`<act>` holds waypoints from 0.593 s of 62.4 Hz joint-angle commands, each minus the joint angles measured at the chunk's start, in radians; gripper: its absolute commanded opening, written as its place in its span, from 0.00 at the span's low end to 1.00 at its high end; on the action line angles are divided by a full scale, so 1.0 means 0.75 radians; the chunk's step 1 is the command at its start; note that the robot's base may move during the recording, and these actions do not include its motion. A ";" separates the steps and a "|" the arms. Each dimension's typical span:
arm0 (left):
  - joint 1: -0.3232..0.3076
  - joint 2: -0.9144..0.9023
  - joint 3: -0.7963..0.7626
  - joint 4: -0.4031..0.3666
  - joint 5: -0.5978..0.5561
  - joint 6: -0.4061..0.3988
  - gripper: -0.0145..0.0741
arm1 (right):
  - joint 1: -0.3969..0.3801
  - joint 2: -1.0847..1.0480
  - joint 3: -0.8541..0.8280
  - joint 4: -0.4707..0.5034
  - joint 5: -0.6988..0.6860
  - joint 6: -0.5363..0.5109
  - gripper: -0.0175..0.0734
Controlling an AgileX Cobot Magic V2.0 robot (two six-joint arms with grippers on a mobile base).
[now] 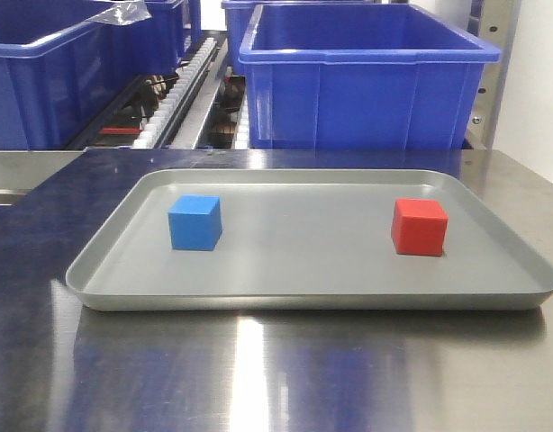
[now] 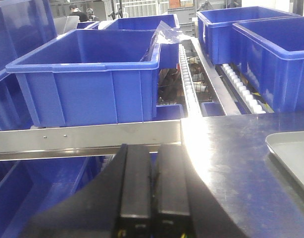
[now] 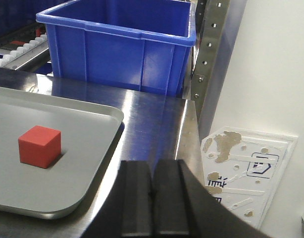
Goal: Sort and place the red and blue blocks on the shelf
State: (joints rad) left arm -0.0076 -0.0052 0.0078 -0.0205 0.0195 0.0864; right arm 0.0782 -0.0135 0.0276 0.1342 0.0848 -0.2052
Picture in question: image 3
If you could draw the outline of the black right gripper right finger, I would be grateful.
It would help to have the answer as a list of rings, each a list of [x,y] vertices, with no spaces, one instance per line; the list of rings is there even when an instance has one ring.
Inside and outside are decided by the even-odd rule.
[[[213,198],[183,160],[160,160],[153,175],[156,238],[265,238]]]

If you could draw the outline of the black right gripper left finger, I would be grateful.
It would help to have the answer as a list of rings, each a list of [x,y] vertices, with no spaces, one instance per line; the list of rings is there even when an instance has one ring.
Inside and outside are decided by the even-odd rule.
[[[84,238],[151,238],[151,174],[144,161],[122,161],[101,209]]]

